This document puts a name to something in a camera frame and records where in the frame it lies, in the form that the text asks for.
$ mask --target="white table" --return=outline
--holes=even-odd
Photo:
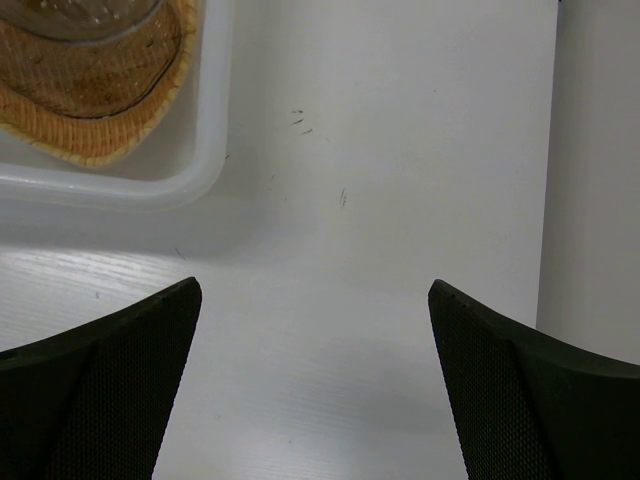
[[[426,293],[535,322],[556,1],[237,9],[220,182],[157,215],[2,202],[0,348],[195,275],[155,478],[464,478]]]

